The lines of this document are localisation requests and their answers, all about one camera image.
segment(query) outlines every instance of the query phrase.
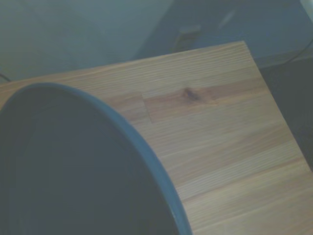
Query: dark bowl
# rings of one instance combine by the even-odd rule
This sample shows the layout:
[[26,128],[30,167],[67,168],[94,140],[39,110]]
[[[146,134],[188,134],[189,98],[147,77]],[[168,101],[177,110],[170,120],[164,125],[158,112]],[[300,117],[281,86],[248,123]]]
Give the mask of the dark bowl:
[[10,235],[191,235],[140,134],[102,101],[42,83],[0,112],[1,229]]

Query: cable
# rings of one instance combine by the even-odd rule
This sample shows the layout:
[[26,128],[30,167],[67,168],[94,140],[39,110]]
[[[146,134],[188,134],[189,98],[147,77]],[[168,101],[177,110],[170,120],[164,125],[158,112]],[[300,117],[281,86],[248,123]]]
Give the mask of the cable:
[[0,77],[2,77],[7,82],[11,82],[11,80],[7,76],[3,75],[2,73],[0,73]]
[[291,63],[292,61],[294,61],[296,58],[298,58],[300,55],[302,55],[303,52],[305,52],[311,45],[313,44],[313,39],[311,39],[311,41],[309,42],[309,44],[307,44],[307,46],[305,48],[303,48],[302,51],[300,51],[298,54],[296,54],[294,57],[292,57],[291,59],[287,60],[286,62],[280,64],[279,66],[269,70],[267,72],[267,75],[273,73],[274,71],[279,70],[280,68],[286,66],[287,64]]

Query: wooden table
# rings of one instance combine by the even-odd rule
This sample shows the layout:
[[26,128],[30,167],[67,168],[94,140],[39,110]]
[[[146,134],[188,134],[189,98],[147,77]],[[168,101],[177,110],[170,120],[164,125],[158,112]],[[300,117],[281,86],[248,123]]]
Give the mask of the wooden table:
[[245,43],[0,86],[57,82],[107,102],[151,145],[196,235],[313,234],[313,174]]

